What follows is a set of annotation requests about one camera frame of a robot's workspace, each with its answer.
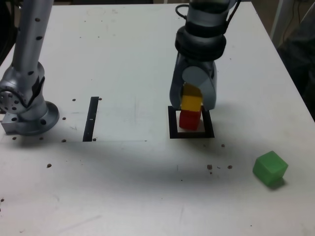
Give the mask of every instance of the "yellow cube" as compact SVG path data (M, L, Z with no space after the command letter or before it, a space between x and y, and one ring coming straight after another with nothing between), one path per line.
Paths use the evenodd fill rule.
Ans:
M190 84L184 84L182 97L182 110L199 112L202 103L202 94L200 89Z

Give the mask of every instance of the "cable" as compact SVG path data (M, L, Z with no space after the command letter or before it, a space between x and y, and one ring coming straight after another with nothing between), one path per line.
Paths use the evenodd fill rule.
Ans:
M181 5L178 5L176 8L175 8L175 12L177 13L177 15L179 15L180 17L184 18L185 20L187 19L187 16L184 16L183 14L179 13L178 12L178 9L181 8L181 7L189 7L188 4L181 4Z
M230 21L232 20L232 18L233 18L233 16L234 16L236 10L238 9L238 6L240 5L241 1L242 1L242 0L238 0L238 1L237 1L234 10L232 11L230 17L229 17L228 20L227 20L227 26L226 26L226 27L228 27L228 24L230 24Z
M297 14L299 16L299 24L301 23L301 16L300 16L300 5L302 0L299 0L299 3L297 4Z
M5 45L2 49L2 52L0 53L0 63L2 63L4 61L4 57L6 57L6 53L7 53L7 49L10 47L11 42L12 42L12 38L14 36L14 18L15 18L15 14L14 14L14 0L10 0L10 5L11 5L11 25L9 28L9 34L8 34L8 38L5 42Z
M292 21L293 21L293 18L294 18L294 6L295 6L295 2L296 2L296 0L294 0L294 2L293 2L293 7L292 7L292 18L291 18L291 20L290 20L289 24L287 25L287 27L286 27L285 31L283 32L283 35L282 35L282 43L284 42L284 37L285 37L285 34L286 34L286 32L287 32L287 29L288 29L288 28L289 28L289 26L291 25L291 23L292 23Z

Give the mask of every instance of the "red cube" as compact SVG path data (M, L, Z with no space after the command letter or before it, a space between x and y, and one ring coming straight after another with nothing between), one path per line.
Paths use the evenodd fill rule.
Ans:
M192 112L181 110L179 115L179 127L187 130L197 130L201 117L201 110L199 112Z

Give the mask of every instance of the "green cube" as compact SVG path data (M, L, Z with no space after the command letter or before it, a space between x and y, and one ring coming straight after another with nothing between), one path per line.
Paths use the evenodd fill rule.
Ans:
M272 186L284 176L288 167L274 151L256 159L252 172L267 186Z

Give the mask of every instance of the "black square frame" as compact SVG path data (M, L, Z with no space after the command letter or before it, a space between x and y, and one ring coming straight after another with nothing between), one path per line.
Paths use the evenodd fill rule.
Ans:
M205 139L214 138L215 134L213 132L212 122L209 111L206 111L203 106L201 106L201 112L203 117L203 125L205 132L178 132L177 130L177 120L176 111L181 111L181 109L175 109L172 106L168 106L168 125L169 125L169 138L170 139Z

